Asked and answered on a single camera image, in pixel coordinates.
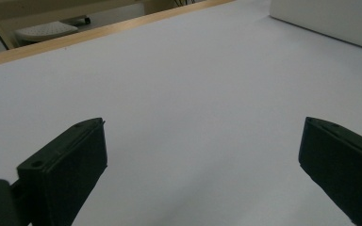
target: wooden table edge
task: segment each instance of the wooden table edge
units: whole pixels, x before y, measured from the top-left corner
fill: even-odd
[[[17,49],[7,50],[0,53],[0,64],[11,62],[13,60],[31,57],[37,54],[45,53],[48,51],[56,50],[59,48],[64,48],[66,46],[71,46],[79,42],[86,40],[93,40],[100,37],[104,37],[110,34],[121,32],[124,30],[132,29],[144,24],[149,24],[152,22],[160,21],[163,19],[171,18],[173,16],[185,14],[188,12],[211,8],[217,5],[233,2],[235,0],[206,0],[204,2],[190,4],[180,8],[173,8],[166,11],[161,11],[158,13],[142,16],[139,18],[131,19],[124,22],[119,22],[116,24],[106,25],[92,30],[87,30],[84,32],[76,33],[70,36],[61,37],[54,40],[48,40],[40,42],[37,44],[32,44]]]

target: white table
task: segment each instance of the white table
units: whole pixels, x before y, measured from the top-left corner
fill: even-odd
[[[304,118],[362,135],[362,48],[238,0],[0,65],[0,178],[103,117],[74,225],[351,225],[303,172]]]

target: screw hole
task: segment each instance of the screw hole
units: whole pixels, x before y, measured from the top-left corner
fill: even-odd
[[[42,161],[33,162],[33,163],[31,164],[31,167],[33,167],[33,168],[38,168],[38,167],[42,166],[42,164],[43,164]]]

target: white surface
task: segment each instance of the white surface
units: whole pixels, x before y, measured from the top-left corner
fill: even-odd
[[[272,0],[271,16],[362,46],[362,1]]]
[[[72,124],[108,168],[74,225],[351,225],[300,169],[304,118],[362,135],[362,48],[242,1],[0,65],[0,178]]]

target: tabletop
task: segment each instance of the tabletop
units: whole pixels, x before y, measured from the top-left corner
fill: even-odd
[[[353,225],[300,168],[307,116],[362,135],[362,48],[237,0],[0,64],[0,178],[102,117],[74,225]]]

